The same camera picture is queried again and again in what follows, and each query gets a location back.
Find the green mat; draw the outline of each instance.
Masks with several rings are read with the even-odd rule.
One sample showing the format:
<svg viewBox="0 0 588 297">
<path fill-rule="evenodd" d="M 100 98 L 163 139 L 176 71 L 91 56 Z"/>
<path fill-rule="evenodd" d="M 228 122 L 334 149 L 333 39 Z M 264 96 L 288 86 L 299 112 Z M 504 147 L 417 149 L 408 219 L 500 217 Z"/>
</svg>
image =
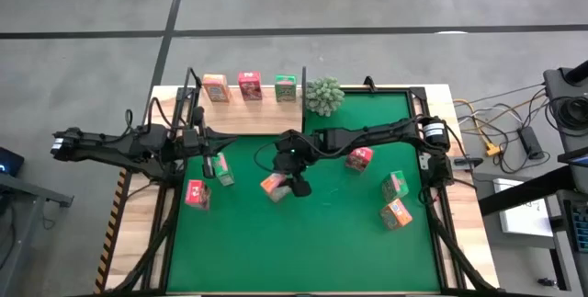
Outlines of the green mat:
<svg viewBox="0 0 588 297">
<path fill-rule="evenodd" d="M 308 115 L 307 132 L 324 127 L 361 128 L 409 117 L 404 94 L 350 94 L 331 118 Z M 267 172 L 254 152 L 276 136 L 244 136 L 224 151 L 236 184 L 212 189 L 209 211 L 182 203 L 177 223 L 170 292 L 438 291 L 435 261 L 414 149 L 395 143 L 374 147 L 363 174 L 344 158 L 307 169 L 312 194 L 272 202 L 259 183 Z M 260 155 L 271 166 L 275 150 Z M 402 170 L 404 202 L 413 216 L 389 231 L 379 218 L 386 205 L 384 176 Z M 189 161 L 187 179 L 200 179 L 201 158 Z"/>
</svg>

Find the cardboard box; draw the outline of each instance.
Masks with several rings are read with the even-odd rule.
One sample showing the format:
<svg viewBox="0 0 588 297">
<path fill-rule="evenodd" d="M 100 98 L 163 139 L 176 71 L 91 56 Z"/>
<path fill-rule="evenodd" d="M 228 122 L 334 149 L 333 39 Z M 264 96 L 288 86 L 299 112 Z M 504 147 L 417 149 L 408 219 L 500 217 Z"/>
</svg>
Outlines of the cardboard box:
<svg viewBox="0 0 588 297">
<path fill-rule="evenodd" d="M 392 172 L 384 177 L 382 194 L 386 202 L 404 197 L 408 193 L 408 184 L 402 171 Z"/>
<path fill-rule="evenodd" d="M 368 167 L 371 158 L 374 156 L 374 150 L 363 147 L 356 148 L 351 152 L 345 159 L 345 165 L 349 168 L 353 168 L 358 172 L 363 172 Z"/>
<path fill-rule="evenodd" d="M 279 202 L 282 198 L 292 191 L 290 187 L 280 187 L 279 185 L 286 180 L 286 176 L 279 173 L 272 173 L 262 183 L 261 187 L 267 196 L 274 202 Z"/>
<path fill-rule="evenodd" d="M 277 102 L 296 101 L 296 76 L 276 75 L 275 87 Z"/>
<path fill-rule="evenodd" d="M 412 215 L 406 210 L 401 200 L 394 200 L 386 205 L 380 212 L 379 216 L 386 226 L 391 229 L 404 227 L 413 220 Z"/>
<path fill-rule="evenodd" d="M 259 72 L 240 72 L 239 87 L 243 100 L 261 100 L 261 74 Z"/>
<path fill-rule="evenodd" d="M 188 180 L 186 190 L 186 204 L 197 209 L 210 208 L 210 189 L 201 180 Z"/>
<path fill-rule="evenodd" d="M 223 153 L 218 153 L 215 157 L 212 158 L 212 166 L 214 167 L 214 172 L 216 173 L 217 179 L 223 186 L 226 187 L 235 183 L 231 168 L 227 164 L 227 160 L 225 159 Z"/>
<path fill-rule="evenodd" d="M 223 74 L 204 74 L 202 86 L 206 89 L 211 102 L 228 103 L 231 99 L 231 91 L 227 86 L 227 76 Z"/>
</svg>

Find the black clamp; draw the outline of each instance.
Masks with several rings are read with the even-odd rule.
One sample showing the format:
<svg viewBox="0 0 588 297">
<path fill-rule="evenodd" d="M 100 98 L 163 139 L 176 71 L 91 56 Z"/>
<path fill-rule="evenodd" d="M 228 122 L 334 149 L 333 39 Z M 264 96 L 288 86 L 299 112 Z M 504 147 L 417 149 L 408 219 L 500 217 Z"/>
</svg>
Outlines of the black clamp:
<svg viewBox="0 0 588 297">
<path fill-rule="evenodd" d="M 374 79 L 372 79 L 369 75 L 366 76 L 366 79 L 364 80 L 364 86 L 369 86 L 370 93 L 375 93 L 378 91 L 376 84 L 374 83 Z"/>
</svg>

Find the gray plant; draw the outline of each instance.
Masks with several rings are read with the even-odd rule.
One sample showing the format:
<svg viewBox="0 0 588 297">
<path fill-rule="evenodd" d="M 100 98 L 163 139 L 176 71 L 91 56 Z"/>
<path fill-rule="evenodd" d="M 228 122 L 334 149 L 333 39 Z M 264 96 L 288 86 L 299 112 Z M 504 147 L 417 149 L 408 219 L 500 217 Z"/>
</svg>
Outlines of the gray plant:
<svg viewBox="0 0 588 297">
<path fill-rule="evenodd" d="M 323 117 L 331 116 L 343 103 L 345 93 L 339 89 L 337 79 L 325 77 L 308 83 L 306 107 Z"/>
</svg>

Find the black robotic arm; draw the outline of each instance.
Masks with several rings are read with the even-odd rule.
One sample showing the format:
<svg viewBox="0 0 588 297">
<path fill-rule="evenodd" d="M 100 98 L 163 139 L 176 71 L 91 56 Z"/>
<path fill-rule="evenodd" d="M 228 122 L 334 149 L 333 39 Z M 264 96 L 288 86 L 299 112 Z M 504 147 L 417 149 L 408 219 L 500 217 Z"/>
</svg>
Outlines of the black robotic arm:
<svg viewBox="0 0 588 297">
<path fill-rule="evenodd" d="M 177 160 L 202 156 L 203 174 L 215 176 L 211 157 L 236 140 L 235 135 L 215 132 L 204 124 L 204 109 L 195 108 L 188 126 L 169 129 L 161 124 L 129 127 L 120 136 L 81 131 L 77 127 L 53 134 L 51 147 L 53 158 L 60 161 L 79 162 L 93 160 L 119 166 L 132 173 L 143 173 L 152 182 L 177 184 L 183 180 L 183 169 Z"/>
<path fill-rule="evenodd" d="M 302 172 L 319 159 L 334 159 L 364 146 L 386 143 L 409 143 L 419 152 L 430 154 L 422 178 L 427 185 L 443 187 L 453 183 L 451 164 L 446 156 L 449 138 L 446 124 L 438 117 L 417 116 L 397 122 L 350 131 L 345 128 L 315 130 L 311 135 L 286 131 L 276 141 L 274 171 L 291 177 L 284 186 L 297 197 L 311 194 Z"/>
</svg>

